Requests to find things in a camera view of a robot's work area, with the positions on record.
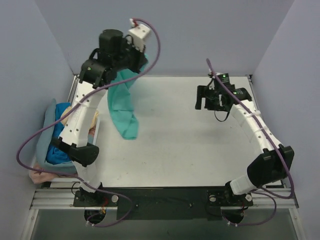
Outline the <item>teal t shirt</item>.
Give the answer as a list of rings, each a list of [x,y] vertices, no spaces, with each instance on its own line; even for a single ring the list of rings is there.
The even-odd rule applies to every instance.
[[[123,83],[122,81],[133,78],[138,74],[124,69],[117,73],[112,86],[107,91],[107,105],[109,115],[119,135],[125,140],[135,140],[138,137],[139,121],[134,113],[130,88],[135,83],[133,80]]]

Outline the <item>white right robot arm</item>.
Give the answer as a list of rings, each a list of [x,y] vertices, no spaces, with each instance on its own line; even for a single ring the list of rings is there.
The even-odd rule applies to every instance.
[[[210,72],[208,76],[210,82],[197,87],[195,109],[205,108],[232,116],[252,144],[256,155],[244,175],[226,184],[223,199],[227,204],[234,205],[241,195],[287,178],[295,153],[291,146],[284,146],[272,134],[256,108],[253,97],[244,87],[236,88],[227,73],[215,75]]]

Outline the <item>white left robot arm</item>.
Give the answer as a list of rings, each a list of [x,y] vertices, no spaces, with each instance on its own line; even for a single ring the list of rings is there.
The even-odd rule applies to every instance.
[[[91,206],[98,206],[103,193],[97,190],[101,181],[97,177],[95,160],[99,148],[88,142],[89,130],[98,105],[110,84],[121,70],[140,73],[148,61],[144,51],[151,30],[145,26],[131,28],[127,35],[116,29],[106,29],[99,35],[99,47],[82,64],[79,82],[64,129],[52,144],[65,152],[73,161],[78,176],[83,180],[80,192]]]

